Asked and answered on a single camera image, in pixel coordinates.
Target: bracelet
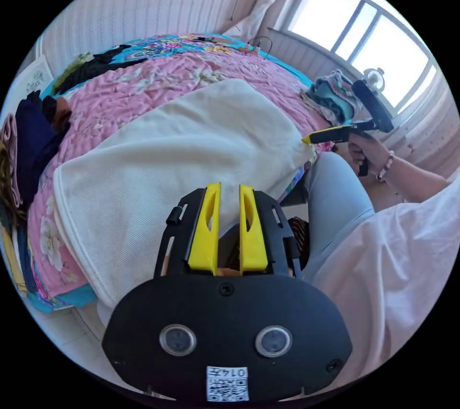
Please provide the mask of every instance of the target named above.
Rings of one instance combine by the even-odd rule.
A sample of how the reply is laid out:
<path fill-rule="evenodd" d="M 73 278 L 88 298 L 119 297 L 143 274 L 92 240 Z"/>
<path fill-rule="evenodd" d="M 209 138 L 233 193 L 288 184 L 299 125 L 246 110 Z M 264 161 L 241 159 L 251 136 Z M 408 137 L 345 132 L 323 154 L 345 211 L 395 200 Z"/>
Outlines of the bracelet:
<path fill-rule="evenodd" d="M 390 158 L 388 158 L 387 164 L 382 168 L 380 173 L 377 175 L 377 179 L 381 182 L 383 182 L 382 178 L 385 175 L 385 173 L 390 169 L 391 164 L 393 163 L 394 159 L 394 152 L 390 150 Z"/>

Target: black handle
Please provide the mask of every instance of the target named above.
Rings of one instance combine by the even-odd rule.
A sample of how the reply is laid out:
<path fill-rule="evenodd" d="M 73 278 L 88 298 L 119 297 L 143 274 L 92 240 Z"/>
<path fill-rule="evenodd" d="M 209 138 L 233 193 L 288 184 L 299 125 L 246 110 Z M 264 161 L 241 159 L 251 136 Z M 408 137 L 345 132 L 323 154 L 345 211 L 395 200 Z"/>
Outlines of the black handle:
<path fill-rule="evenodd" d="M 363 163 L 359 165 L 358 176 L 367 176 L 369 171 L 369 162 L 366 157 L 364 157 Z"/>

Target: pile of clothes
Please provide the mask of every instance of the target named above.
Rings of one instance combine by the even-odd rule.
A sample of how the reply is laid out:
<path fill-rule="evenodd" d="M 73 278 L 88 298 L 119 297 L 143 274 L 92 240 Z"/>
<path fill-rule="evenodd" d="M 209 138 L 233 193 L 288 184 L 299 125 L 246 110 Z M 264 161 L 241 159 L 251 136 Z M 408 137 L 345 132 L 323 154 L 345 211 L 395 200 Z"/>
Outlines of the pile of clothes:
<path fill-rule="evenodd" d="M 11 275 L 23 294 L 37 291 L 28 247 L 27 210 L 41 174 L 70 128 L 71 114 L 65 98 L 46 96 L 42 100 L 40 91 L 34 91 L 19 103 L 16 114 L 6 116 L 1 128 L 2 244 Z"/>
<path fill-rule="evenodd" d="M 52 94 L 64 94 L 76 85 L 93 79 L 98 75 L 102 75 L 109 70 L 127 68 L 147 60 L 147 58 L 142 58 L 136 61 L 112 63 L 116 55 L 119 55 L 123 50 L 130 47 L 131 45 L 119 45 L 117 48 L 97 55 L 93 55 L 89 52 L 78 55 L 53 83 Z"/>
<path fill-rule="evenodd" d="M 300 96 L 332 126 L 339 126 L 348 123 L 363 107 L 351 89 L 352 84 L 337 69 L 330 75 L 317 78 L 310 88 L 300 91 Z"/>

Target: striped wall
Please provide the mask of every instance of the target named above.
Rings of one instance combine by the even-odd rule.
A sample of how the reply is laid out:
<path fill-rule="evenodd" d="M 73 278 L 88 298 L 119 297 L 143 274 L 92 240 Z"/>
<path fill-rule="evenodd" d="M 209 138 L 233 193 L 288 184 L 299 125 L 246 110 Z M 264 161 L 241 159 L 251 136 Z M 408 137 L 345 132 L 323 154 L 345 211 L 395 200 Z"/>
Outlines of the striped wall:
<path fill-rule="evenodd" d="M 43 34 L 43 53 L 58 75 L 79 53 L 168 33 L 221 33 L 256 0 L 75 0 Z"/>

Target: window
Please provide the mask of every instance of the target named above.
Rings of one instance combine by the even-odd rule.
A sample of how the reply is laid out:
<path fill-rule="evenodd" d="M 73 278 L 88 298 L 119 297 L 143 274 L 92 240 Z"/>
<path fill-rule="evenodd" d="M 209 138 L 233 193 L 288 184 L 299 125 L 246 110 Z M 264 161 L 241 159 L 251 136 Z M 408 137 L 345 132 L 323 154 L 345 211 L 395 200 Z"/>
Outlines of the window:
<path fill-rule="evenodd" d="M 415 101 L 436 73 L 423 40 L 386 0 L 297 0 L 285 29 L 350 70 L 382 68 L 382 94 L 392 115 Z"/>

